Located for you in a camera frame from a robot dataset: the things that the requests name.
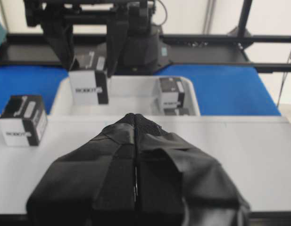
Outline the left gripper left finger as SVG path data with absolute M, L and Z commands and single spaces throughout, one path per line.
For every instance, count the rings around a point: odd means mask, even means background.
M 56 159 L 26 204 L 34 226 L 132 226 L 135 223 L 135 115 Z

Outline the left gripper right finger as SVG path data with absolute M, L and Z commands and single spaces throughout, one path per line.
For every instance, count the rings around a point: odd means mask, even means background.
M 250 206 L 221 163 L 141 114 L 135 116 L 143 226 L 247 226 Z

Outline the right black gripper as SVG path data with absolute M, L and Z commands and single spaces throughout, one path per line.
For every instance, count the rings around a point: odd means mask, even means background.
M 75 62 L 72 25 L 107 25 L 107 76 L 116 71 L 127 38 L 130 17 L 146 26 L 155 13 L 154 0 L 25 0 L 27 25 L 41 25 L 63 68 Z

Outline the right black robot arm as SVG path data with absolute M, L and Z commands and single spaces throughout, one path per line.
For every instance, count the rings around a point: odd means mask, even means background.
M 106 25 L 107 76 L 118 66 L 147 67 L 158 63 L 160 25 L 152 22 L 154 0 L 25 0 L 29 27 L 40 26 L 63 68 L 78 65 L 74 25 Z

